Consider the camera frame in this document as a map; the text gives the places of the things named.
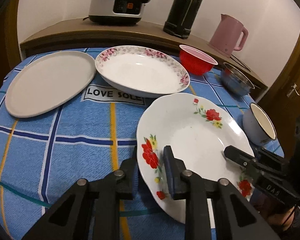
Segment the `person right hand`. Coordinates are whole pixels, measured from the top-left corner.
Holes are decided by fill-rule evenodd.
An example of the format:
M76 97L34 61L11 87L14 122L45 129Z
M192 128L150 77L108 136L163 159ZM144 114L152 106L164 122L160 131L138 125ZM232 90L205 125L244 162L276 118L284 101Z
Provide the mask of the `person right hand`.
M268 210L264 212L263 218L270 226L274 226L282 231L286 231L292 224L295 214L295 208L285 211L284 213L273 213Z

